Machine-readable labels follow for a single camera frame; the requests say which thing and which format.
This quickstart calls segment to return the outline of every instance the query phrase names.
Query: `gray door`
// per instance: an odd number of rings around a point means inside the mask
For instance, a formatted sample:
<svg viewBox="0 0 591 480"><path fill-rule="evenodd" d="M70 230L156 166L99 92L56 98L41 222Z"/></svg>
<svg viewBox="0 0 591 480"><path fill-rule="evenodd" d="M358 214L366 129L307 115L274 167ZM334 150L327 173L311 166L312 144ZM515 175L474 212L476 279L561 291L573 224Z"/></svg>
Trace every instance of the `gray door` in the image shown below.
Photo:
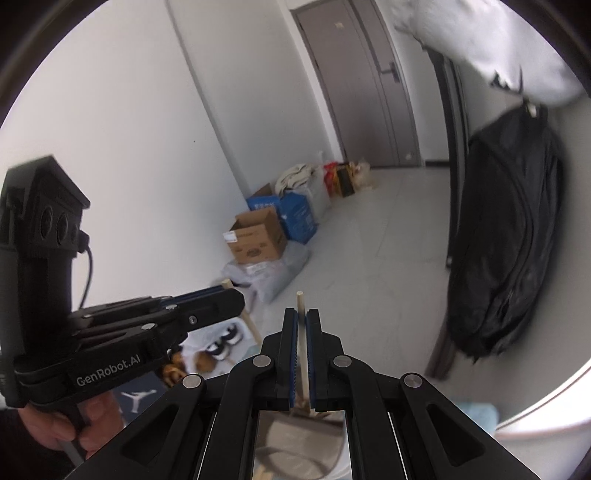
<svg viewBox="0 0 591 480"><path fill-rule="evenodd" d="M397 61L371 0L329 0L304 7L296 17L347 160L420 165Z"/></svg>

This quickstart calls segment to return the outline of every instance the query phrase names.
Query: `black cable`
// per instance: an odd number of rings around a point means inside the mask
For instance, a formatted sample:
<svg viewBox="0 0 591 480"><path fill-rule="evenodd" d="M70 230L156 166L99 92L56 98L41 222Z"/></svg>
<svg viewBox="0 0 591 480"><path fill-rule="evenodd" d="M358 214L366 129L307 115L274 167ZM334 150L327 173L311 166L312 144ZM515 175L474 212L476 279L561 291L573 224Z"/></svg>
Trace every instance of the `black cable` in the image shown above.
<svg viewBox="0 0 591 480"><path fill-rule="evenodd" d="M78 307L79 310L84 307L86 297L88 296L88 291L90 290L90 283L92 282L92 252L90 251L90 247L88 245L86 246L85 251L88 254L88 278L86 280L86 287L84 288L84 293L82 294L80 306Z"/></svg>

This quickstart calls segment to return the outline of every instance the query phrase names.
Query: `white towel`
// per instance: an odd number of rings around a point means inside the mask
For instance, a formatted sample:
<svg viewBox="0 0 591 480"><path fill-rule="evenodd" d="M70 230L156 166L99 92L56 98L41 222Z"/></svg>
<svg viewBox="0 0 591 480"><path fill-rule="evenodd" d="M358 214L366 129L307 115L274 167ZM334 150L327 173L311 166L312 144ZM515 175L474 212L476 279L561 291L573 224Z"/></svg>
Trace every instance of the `white towel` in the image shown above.
<svg viewBox="0 0 591 480"><path fill-rule="evenodd" d="M548 106L583 93L555 49L500 0L389 1L397 30L470 63L492 85Z"/></svg>

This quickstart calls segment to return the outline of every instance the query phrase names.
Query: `black backpack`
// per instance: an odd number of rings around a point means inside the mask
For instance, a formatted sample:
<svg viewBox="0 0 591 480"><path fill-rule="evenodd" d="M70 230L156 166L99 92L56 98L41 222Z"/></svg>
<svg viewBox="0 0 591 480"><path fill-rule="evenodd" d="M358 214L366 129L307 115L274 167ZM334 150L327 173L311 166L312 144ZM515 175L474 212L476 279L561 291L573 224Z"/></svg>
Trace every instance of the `black backpack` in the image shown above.
<svg viewBox="0 0 591 480"><path fill-rule="evenodd" d="M528 323L552 250L561 148L548 112L523 104L470 139L447 291L447 329L478 359Z"/></svg>

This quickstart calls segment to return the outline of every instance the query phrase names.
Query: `blue box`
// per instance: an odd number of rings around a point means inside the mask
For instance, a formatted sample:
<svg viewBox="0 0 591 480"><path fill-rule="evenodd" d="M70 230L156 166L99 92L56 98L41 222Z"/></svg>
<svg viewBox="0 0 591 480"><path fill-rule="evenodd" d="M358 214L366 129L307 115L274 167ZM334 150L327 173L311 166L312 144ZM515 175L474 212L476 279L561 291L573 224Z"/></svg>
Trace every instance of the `blue box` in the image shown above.
<svg viewBox="0 0 591 480"><path fill-rule="evenodd" d="M289 240L306 244L316 233L316 224L304 195L286 193L282 198L273 194L271 186L265 185L252 197L246 199L250 210L275 207L281 226Z"/></svg>

